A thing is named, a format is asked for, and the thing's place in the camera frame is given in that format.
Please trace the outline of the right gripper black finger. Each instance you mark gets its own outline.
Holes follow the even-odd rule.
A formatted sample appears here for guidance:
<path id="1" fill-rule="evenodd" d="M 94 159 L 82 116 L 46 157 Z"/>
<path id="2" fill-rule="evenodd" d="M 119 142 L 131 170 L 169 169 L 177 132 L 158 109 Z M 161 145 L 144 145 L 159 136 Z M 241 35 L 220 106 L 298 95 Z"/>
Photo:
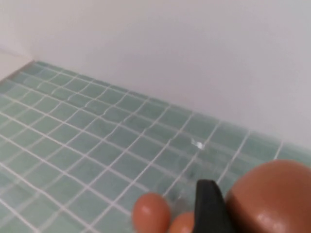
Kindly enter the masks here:
<path id="1" fill-rule="evenodd" d="M 218 185 L 213 180 L 200 179 L 196 183 L 193 232 L 234 232 L 225 200 Z"/>

